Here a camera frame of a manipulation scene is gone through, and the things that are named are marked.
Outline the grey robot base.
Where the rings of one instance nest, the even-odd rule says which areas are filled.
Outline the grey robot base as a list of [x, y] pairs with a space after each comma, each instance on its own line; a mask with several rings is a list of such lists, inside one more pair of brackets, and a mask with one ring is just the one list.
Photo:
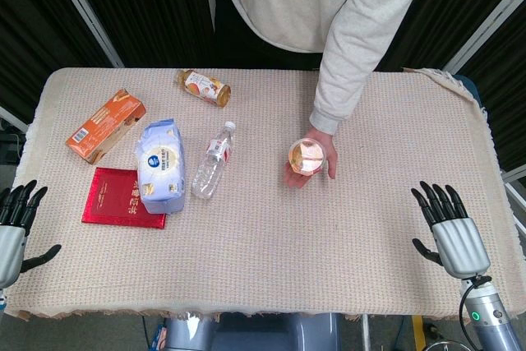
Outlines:
[[164, 319], [148, 351], [341, 351], [339, 315], [187, 313]]

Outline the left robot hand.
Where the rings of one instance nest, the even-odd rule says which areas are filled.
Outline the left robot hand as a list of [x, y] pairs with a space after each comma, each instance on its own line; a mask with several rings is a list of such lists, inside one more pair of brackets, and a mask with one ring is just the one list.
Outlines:
[[25, 258], [25, 249], [39, 204], [48, 188], [34, 192], [36, 180], [0, 191], [0, 291], [11, 287], [29, 270], [51, 261], [62, 249], [51, 246], [44, 254]]

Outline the round clear-lidded snack cup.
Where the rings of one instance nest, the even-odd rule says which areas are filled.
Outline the round clear-lidded snack cup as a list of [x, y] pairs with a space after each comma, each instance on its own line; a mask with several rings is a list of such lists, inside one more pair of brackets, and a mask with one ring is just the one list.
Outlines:
[[325, 165], [325, 149], [319, 141], [302, 138], [295, 141], [288, 152], [291, 169], [302, 176], [310, 177], [320, 172]]

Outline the beige woven tablecloth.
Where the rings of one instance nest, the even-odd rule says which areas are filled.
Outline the beige woven tablecloth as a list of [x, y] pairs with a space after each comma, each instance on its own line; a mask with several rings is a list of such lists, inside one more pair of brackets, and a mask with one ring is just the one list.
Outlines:
[[[171, 69], [63, 68], [47, 80], [16, 183], [48, 191], [26, 253], [54, 244], [49, 263], [7, 290], [8, 315], [84, 312], [340, 312], [452, 317], [458, 280], [425, 260], [434, 240], [412, 190], [451, 185], [478, 226], [509, 313], [526, 312], [526, 260], [484, 112], [451, 76], [428, 69], [377, 73], [335, 138], [335, 179], [284, 185], [289, 147], [310, 113], [315, 72], [213, 70], [232, 86], [222, 109], [175, 85]], [[149, 124], [173, 118], [192, 179], [227, 121], [233, 152], [209, 200], [186, 195], [163, 229], [85, 224], [95, 167], [67, 138], [118, 90], [146, 115], [101, 159], [136, 167]]]

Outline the amber juice bottle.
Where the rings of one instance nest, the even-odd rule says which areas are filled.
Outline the amber juice bottle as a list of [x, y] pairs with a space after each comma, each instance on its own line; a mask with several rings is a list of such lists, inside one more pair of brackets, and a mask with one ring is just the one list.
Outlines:
[[179, 70], [175, 80], [190, 95], [224, 108], [230, 100], [231, 87], [192, 69]]

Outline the orange cracker box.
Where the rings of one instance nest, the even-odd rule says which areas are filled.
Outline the orange cracker box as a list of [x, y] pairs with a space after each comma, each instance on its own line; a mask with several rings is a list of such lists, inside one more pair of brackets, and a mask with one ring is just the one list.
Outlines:
[[145, 105], [121, 89], [67, 139], [66, 145], [87, 163], [97, 164], [145, 114]]

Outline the blue white tissue pack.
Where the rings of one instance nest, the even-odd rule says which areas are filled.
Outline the blue white tissue pack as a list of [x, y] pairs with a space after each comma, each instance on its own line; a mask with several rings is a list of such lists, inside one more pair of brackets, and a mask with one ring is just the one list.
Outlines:
[[173, 119], [151, 123], [136, 143], [137, 181], [150, 214], [171, 215], [184, 208], [185, 160], [180, 131]]

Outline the clear water bottle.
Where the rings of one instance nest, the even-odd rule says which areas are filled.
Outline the clear water bottle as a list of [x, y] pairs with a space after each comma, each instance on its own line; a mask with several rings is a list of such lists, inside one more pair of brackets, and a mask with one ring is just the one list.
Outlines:
[[235, 130], [235, 123], [227, 121], [210, 140], [205, 157], [201, 161], [191, 184], [191, 192], [194, 196], [208, 200], [215, 194], [224, 168], [231, 156]]

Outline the person's bare hand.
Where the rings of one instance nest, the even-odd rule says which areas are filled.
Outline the person's bare hand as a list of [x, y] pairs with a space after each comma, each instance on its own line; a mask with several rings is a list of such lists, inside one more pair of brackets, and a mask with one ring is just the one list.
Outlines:
[[289, 149], [284, 170], [285, 184], [302, 188], [325, 165], [328, 166], [329, 177], [335, 179], [337, 161], [338, 154], [332, 135], [311, 127], [306, 135], [295, 141]]

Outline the person's cream sweatshirt sleeve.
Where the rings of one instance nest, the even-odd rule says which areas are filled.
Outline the person's cream sweatshirt sleeve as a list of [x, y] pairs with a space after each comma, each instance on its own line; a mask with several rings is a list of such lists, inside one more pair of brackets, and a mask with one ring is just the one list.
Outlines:
[[360, 100], [367, 78], [387, 52], [412, 0], [346, 0], [333, 19], [310, 123], [334, 135]]

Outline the red booklet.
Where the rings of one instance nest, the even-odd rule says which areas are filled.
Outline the red booklet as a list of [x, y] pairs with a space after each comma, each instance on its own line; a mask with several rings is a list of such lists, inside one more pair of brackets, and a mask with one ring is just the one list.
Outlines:
[[81, 222], [163, 229], [166, 214], [150, 214], [141, 202], [136, 170], [95, 169]]

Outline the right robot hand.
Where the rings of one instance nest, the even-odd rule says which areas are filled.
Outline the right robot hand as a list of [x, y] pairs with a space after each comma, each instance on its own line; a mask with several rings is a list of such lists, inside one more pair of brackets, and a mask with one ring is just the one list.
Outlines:
[[425, 247], [418, 238], [413, 246], [425, 259], [443, 267], [456, 279], [483, 276], [491, 262], [474, 220], [468, 216], [459, 193], [450, 185], [420, 182], [411, 193], [431, 231], [437, 250]]

